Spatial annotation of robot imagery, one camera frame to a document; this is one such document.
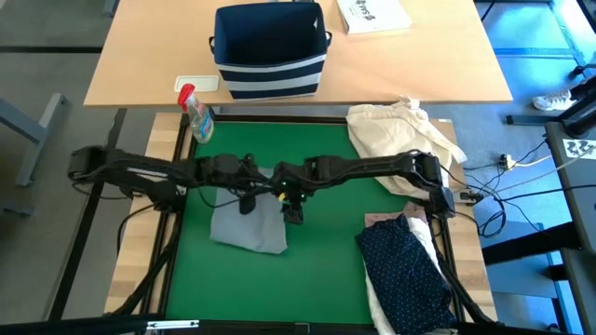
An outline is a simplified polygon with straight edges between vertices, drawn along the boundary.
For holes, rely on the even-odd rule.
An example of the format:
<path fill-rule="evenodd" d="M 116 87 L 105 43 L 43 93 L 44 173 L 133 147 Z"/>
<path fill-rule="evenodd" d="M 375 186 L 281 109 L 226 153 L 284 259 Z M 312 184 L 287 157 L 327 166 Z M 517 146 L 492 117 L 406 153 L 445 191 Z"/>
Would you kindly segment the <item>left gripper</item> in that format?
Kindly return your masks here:
<path fill-rule="evenodd" d="M 199 159 L 199 185 L 213 186 L 236 191 L 251 191 L 262 174 L 251 162 L 251 156 L 242 159 L 233 154 L 219 154 Z M 238 201 L 239 212 L 250 214 L 256 207 L 256 195 L 245 193 Z"/>

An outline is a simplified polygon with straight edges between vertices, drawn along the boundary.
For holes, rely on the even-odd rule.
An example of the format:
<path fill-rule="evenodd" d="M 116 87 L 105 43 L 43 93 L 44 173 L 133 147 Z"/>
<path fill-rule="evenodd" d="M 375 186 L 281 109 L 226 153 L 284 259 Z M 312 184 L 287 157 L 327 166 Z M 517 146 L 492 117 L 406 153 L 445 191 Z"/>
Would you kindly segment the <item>grey garment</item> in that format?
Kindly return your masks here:
<path fill-rule="evenodd" d="M 210 239 L 260 253 L 281 254 L 288 248 L 282 204 L 269 192 L 255 197 L 255 208 L 241 214 L 239 203 L 213 210 Z"/>

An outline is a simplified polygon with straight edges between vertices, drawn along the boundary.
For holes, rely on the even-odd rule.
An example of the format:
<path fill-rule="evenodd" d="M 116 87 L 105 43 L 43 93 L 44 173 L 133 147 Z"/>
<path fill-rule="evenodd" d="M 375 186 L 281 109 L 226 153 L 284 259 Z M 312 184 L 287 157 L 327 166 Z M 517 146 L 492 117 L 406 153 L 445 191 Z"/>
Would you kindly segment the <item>pink waffle-knit shirt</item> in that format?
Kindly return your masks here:
<path fill-rule="evenodd" d="M 428 223 L 425 208 L 414 202 L 407 202 L 402 211 L 390 213 L 366 213 L 364 215 L 364 226 L 371 227 L 378 221 L 396 219 L 400 215 L 404 215 L 407 219 L 417 218 L 424 223 Z"/>

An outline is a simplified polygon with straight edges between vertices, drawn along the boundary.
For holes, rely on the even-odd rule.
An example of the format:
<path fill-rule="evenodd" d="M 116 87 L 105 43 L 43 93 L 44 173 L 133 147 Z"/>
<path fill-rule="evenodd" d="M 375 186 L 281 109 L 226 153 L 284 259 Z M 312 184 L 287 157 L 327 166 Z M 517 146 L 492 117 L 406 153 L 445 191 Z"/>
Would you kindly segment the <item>dark navy garment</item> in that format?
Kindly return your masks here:
<path fill-rule="evenodd" d="M 404 215 L 378 221 L 355 236 L 364 271 L 397 335 L 424 335 L 452 327 L 452 293 Z"/>

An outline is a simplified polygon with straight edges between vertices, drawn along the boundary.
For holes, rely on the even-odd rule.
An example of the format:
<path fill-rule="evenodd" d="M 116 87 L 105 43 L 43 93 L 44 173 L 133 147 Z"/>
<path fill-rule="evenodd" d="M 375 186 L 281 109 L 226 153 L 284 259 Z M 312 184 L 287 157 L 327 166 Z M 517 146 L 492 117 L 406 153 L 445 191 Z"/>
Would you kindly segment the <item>white shirt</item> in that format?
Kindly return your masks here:
<path fill-rule="evenodd" d="M 432 243 L 432 236 L 427 222 L 418 217 L 406 217 L 406 221 L 409 225 L 409 231 L 422 244 L 428 254 L 428 257 L 435 265 L 439 274 L 442 277 L 445 277 L 439 266 L 439 261 L 437 259 L 436 250 L 434 249 Z M 365 283 L 371 318 L 375 329 L 379 335 L 397 335 L 386 319 L 386 315 L 382 310 L 380 302 L 378 301 L 368 272 L 365 272 Z"/>

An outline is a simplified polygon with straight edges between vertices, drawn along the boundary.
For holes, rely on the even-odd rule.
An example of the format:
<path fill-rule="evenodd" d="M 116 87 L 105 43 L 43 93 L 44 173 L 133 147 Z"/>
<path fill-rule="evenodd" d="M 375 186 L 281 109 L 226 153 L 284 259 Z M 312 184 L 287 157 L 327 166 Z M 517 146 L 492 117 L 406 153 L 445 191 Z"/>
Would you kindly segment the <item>green table mat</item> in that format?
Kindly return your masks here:
<path fill-rule="evenodd" d="M 212 187 L 187 196 L 170 281 L 169 318 L 368 324 L 363 262 L 355 237 L 368 213 L 404 208 L 409 197 L 391 194 L 373 178 L 319 190 L 303 205 L 304 222 L 286 227 L 279 255 L 256 253 L 210 239 Z"/>

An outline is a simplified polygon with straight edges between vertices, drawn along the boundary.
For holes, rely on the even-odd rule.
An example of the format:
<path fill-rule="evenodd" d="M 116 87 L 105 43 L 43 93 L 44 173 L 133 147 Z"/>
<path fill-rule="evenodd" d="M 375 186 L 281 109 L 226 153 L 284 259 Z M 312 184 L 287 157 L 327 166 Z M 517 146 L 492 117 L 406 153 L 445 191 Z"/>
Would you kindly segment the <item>clear bottle with red cap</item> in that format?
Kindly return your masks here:
<path fill-rule="evenodd" d="M 210 109 L 201 103 L 195 95 L 193 84 L 184 84 L 177 99 L 178 105 L 188 114 L 191 130 L 198 143 L 210 141 L 214 130 L 214 122 Z"/>

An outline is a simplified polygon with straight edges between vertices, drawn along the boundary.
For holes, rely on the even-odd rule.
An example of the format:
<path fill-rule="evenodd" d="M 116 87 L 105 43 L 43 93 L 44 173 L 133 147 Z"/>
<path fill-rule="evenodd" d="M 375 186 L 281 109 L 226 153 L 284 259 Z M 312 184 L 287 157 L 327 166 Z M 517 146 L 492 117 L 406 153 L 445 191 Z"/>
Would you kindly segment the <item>cream cloth garment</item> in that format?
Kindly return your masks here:
<path fill-rule="evenodd" d="M 464 151 L 430 122 L 419 100 L 402 96 L 390 105 L 351 106 L 345 120 L 348 138 L 361 158 L 419 150 L 438 157 L 445 168 L 467 161 Z"/>

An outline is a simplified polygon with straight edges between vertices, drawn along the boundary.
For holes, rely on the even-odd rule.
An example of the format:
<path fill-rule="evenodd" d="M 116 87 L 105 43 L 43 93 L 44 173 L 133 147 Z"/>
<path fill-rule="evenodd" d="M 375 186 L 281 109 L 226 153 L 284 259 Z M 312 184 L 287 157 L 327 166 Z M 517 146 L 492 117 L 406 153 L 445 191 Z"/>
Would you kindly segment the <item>small white square plate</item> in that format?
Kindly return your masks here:
<path fill-rule="evenodd" d="M 180 92 L 185 85 L 191 85 L 195 92 L 214 92 L 219 87 L 217 75 L 179 75 L 174 83 L 174 91 Z"/>

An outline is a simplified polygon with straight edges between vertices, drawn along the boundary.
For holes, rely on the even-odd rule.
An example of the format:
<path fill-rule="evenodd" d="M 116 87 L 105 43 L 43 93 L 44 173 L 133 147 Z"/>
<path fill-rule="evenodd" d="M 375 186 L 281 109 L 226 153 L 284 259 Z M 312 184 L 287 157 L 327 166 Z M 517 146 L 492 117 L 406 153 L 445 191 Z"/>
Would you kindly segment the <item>light wooden table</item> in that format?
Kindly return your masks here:
<path fill-rule="evenodd" d="M 84 103 L 171 106 L 181 75 L 215 75 L 208 40 L 219 7 L 264 0 L 120 0 Z M 316 94 L 302 105 L 512 99 L 473 0 L 400 0 L 407 30 L 345 32 L 335 0 L 318 0 L 332 45 Z"/>

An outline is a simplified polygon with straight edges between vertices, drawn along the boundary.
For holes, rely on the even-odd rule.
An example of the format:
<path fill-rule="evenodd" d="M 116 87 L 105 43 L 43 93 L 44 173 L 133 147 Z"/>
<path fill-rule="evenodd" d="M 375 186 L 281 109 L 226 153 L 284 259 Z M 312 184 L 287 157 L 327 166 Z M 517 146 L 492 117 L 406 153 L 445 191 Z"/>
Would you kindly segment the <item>white printed flat box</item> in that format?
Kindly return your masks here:
<path fill-rule="evenodd" d="M 412 19 L 400 0 L 336 0 L 348 34 L 409 29 Z"/>

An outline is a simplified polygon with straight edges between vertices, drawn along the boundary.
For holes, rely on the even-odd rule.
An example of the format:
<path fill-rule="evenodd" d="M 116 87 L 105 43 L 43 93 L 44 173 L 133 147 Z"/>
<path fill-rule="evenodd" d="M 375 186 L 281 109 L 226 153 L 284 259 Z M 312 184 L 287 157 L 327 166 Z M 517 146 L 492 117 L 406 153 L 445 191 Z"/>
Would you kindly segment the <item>grey metal furniture leg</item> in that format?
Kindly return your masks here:
<path fill-rule="evenodd" d="M 15 180 L 17 186 L 27 187 L 32 183 L 35 166 L 47 143 L 50 130 L 60 110 L 66 104 L 67 99 L 64 95 L 54 93 L 42 116 L 35 121 L 6 100 L 0 99 L 0 123 L 31 143 L 23 157 L 20 171 Z"/>

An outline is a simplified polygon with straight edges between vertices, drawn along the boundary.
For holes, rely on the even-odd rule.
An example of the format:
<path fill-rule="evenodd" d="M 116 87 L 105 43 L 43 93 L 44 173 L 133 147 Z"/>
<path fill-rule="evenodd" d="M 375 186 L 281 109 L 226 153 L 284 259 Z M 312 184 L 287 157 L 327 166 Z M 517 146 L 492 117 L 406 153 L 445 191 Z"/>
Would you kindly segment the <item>person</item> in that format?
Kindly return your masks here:
<path fill-rule="evenodd" d="M 593 92 L 596 92 L 596 74 L 572 88 L 533 97 L 532 105 L 543 112 L 566 111 Z"/>

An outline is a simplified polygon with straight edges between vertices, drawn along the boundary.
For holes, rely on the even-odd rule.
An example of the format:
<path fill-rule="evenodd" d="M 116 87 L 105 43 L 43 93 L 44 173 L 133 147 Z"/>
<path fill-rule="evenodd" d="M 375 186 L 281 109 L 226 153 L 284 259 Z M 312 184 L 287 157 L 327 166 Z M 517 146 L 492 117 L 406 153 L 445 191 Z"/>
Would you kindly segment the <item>white marker tag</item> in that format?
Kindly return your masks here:
<path fill-rule="evenodd" d="M 596 140 L 562 139 L 562 144 L 569 158 L 596 160 Z"/>

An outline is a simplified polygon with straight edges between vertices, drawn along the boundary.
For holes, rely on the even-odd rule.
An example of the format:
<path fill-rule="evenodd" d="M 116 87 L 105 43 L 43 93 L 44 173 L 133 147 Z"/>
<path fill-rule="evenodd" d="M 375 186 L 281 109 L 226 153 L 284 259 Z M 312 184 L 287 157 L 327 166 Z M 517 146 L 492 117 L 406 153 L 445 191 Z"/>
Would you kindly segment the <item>black aluminium table frame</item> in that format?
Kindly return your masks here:
<path fill-rule="evenodd" d="M 146 147 L 147 154 L 158 158 L 178 159 L 193 152 L 195 146 L 196 142 L 188 130 L 186 116 L 177 113 L 156 114 Z M 48 312 L 47 319 L 50 321 L 63 319 L 102 191 L 103 186 L 98 183 L 90 188 L 70 255 Z M 456 210 L 458 214 L 452 219 L 431 220 L 430 230 L 437 234 L 438 248 L 443 258 L 454 275 L 458 276 L 470 298 L 477 303 L 479 310 L 486 316 L 496 320 L 494 298 L 486 266 L 483 263 L 480 238 L 472 221 L 472 209 L 465 204 L 458 204 Z M 123 244 L 123 250 L 116 256 L 111 287 L 105 303 L 107 313 L 119 307 L 141 284 L 142 279 L 156 264 L 158 256 L 166 247 L 166 240 L 170 238 L 174 227 L 182 224 L 182 219 L 181 214 L 159 214 L 147 210 L 131 223 L 123 226 L 122 231 L 117 235 L 118 240 Z M 164 263 L 153 281 L 143 291 L 143 296 L 133 310 L 135 314 L 161 313 L 165 310 L 169 276 L 172 274 L 173 266 L 174 260 Z"/>

